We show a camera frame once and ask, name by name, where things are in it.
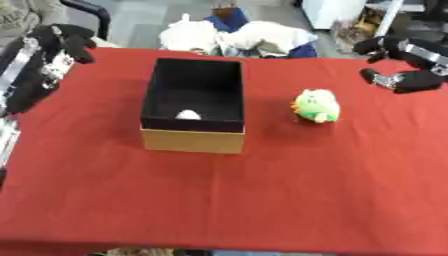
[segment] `stuffed toy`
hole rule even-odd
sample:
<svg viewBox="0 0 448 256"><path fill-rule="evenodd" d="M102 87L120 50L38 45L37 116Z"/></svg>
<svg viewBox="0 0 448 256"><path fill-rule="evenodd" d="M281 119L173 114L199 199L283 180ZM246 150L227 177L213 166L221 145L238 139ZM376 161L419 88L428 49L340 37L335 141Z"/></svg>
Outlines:
<svg viewBox="0 0 448 256"><path fill-rule="evenodd" d="M291 107L297 115L316 123L335 122L340 114L336 97L329 90L304 90Z"/></svg>

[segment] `tiled floor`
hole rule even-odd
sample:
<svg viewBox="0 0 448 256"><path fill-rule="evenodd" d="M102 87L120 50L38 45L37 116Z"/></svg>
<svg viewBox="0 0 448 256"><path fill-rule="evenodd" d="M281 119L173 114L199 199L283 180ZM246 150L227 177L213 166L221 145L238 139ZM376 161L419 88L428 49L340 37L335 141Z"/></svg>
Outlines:
<svg viewBox="0 0 448 256"><path fill-rule="evenodd" d="M159 48L158 35L168 24L178 21L183 13L192 20L201 20L211 14L216 0L89 0L106 7L112 14L109 40L123 47ZM300 9L291 7L290 0L276 4L262 4L261 0L238 0L250 20L274 21L283 25L310 29L308 20ZM71 9L71 22L96 29L97 20L90 15ZM326 32L316 32L316 44L321 57L351 57L336 51L333 40Z"/></svg>

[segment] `table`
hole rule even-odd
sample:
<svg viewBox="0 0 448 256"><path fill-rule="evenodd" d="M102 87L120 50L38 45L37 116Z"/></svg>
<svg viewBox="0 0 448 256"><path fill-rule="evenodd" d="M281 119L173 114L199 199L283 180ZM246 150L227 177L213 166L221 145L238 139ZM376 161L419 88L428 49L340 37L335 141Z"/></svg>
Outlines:
<svg viewBox="0 0 448 256"><path fill-rule="evenodd" d="M367 85L361 60L241 59L244 153L152 152L139 112L155 59L208 57L95 56L23 116L0 195L2 255L129 245L448 253L446 86L396 95ZM341 120L294 122L289 104L305 88L331 89Z"/></svg>

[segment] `cardboard box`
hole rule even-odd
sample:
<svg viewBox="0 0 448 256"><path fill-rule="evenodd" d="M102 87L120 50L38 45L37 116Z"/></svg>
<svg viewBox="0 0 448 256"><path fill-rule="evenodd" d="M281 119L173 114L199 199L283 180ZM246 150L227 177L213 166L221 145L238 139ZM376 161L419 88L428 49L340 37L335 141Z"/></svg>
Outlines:
<svg viewBox="0 0 448 256"><path fill-rule="evenodd" d="M193 110L200 120L176 119ZM145 147L152 150L239 153L244 104L238 62L159 59L141 112Z"/></svg>

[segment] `chair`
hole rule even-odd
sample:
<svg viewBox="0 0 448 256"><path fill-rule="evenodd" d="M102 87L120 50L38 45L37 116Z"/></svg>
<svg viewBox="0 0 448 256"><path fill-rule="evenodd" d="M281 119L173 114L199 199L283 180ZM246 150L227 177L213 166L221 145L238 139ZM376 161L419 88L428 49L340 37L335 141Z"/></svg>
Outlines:
<svg viewBox="0 0 448 256"><path fill-rule="evenodd" d="M448 42L448 1L424 0L424 12L412 15L409 32L442 33L442 43Z"/></svg>
<svg viewBox="0 0 448 256"><path fill-rule="evenodd" d="M67 7L95 15L99 20L98 37L107 40L111 17L106 8L85 0L60 0Z"/></svg>

